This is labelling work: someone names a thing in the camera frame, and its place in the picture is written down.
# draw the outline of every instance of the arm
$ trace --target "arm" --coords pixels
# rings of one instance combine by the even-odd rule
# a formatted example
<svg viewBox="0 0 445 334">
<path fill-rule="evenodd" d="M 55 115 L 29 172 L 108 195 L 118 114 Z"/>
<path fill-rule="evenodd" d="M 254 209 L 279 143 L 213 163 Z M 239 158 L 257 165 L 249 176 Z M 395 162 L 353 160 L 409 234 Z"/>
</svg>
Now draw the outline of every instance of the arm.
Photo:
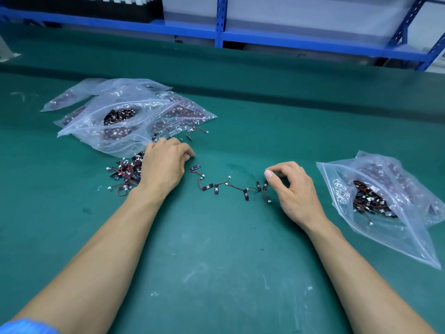
<svg viewBox="0 0 445 334">
<path fill-rule="evenodd" d="M 286 176 L 290 188 L 278 176 Z M 284 212 L 311 239 L 355 334 L 434 334 L 324 214 L 312 179 L 295 162 L 264 173 Z"/>
<path fill-rule="evenodd" d="M 176 138 L 147 146 L 141 183 L 69 264 L 14 320 L 63 334 L 105 334 L 124 300 L 153 220 L 193 150 Z"/>
</svg>

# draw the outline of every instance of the blue sleeve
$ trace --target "blue sleeve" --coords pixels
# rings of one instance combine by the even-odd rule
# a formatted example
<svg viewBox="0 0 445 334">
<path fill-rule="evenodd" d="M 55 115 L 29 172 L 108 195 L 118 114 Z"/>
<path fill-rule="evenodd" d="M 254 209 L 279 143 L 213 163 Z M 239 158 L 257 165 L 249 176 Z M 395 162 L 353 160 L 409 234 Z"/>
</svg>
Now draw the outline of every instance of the blue sleeve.
<svg viewBox="0 0 445 334">
<path fill-rule="evenodd" d="M 60 334 L 44 323 L 22 319 L 5 323 L 0 326 L 0 334 Z"/>
</svg>

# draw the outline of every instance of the forearm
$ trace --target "forearm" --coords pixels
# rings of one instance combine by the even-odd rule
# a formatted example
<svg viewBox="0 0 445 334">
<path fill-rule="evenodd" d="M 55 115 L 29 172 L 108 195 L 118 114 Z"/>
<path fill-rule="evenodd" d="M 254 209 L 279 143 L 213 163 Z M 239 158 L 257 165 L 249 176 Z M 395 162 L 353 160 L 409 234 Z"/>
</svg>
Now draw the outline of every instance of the forearm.
<svg viewBox="0 0 445 334">
<path fill-rule="evenodd" d="M 63 334 L 104 334 L 127 293 L 162 199 L 131 192 L 70 263 L 15 317 Z"/>
<path fill-rule="evenodd" d="M 434 330 L 345 240 L 331 222 L 307 230 L 356 334 L 432 334 Z"/>
</svg>

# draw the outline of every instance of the hand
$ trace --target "hand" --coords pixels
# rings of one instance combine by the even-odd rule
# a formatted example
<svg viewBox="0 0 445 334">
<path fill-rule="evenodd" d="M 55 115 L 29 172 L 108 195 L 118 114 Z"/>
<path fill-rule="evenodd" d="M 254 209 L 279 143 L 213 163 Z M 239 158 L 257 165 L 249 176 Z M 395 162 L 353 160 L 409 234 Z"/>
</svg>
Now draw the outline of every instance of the hand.
<svg viewBox="0 0 445 334">
<path fill-rule="evenodd" d="M 290 188 L 284 186 L 280 177 L 287 177 Z M 264 176 L 278 194 L 283 211 L 305 231 L 318 223 L 327 221 L 315 191 L 314 183 L 304 169 L 295 162 L 286 162 L 268 167 Z"/>
<path fill-rule="evenodd" d="M 176 138 L 148 143 L 138 191 L 148 191 L 164 199 L 178 185 L 184 174 L 184 163 L 190 157 L 194 157 L 192 148 Z"/>
</svg>

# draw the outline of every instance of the fingernail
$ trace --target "fingernail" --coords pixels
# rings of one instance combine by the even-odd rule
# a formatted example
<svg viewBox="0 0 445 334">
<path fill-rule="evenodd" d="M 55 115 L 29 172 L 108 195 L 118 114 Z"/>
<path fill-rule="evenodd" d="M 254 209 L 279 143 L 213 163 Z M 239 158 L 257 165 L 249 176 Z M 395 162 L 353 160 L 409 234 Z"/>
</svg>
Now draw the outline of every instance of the fingernail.
<svg viewBox="0 0 445 334">
<path fill-rule="evenodd" d="M 266 177 L 266 178 L 272 177 L 273 174 L 274 173 L 272 171 L 270 171 L 270 170 L 264 171 L 264 177 Z"/>
</svg>

